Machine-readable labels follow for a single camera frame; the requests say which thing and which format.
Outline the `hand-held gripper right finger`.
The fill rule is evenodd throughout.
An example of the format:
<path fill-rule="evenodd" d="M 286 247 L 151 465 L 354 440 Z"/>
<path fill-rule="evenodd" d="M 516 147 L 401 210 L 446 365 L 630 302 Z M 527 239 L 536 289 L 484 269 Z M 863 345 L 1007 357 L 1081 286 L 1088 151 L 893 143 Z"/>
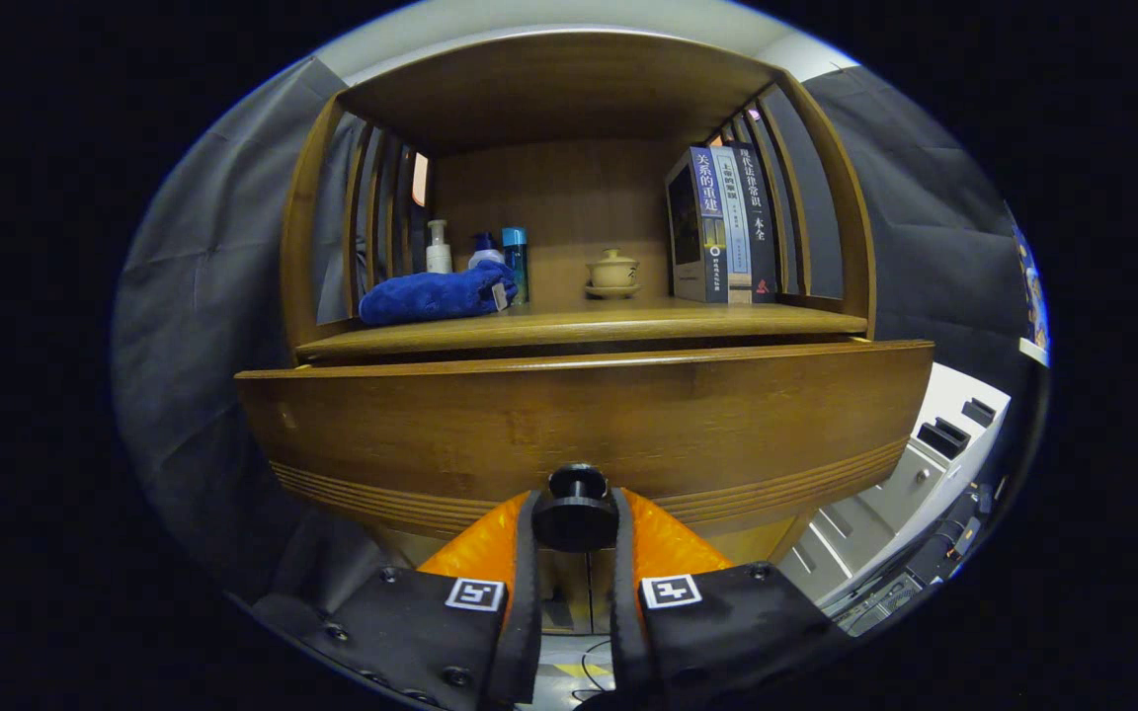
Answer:
<path fill-rule="evenodd" d="M 618 487 L 612 498 L 619 708 L 742 708 L 853 644 L 772 562 L 733 564 L 646 497 Z"/>

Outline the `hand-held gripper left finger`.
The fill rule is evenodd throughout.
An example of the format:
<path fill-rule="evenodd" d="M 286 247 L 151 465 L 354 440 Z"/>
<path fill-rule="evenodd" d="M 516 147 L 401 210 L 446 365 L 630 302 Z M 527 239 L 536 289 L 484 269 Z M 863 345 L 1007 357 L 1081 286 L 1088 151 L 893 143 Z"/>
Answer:
<path fill-rule="evenodd" d="M 525 491 L 417 570 L 384 567 L 333 610 L 287 594 L 254 612 L 351 676 L 440 710 L 528 705 L 541 665 L 541 573 Z"/>

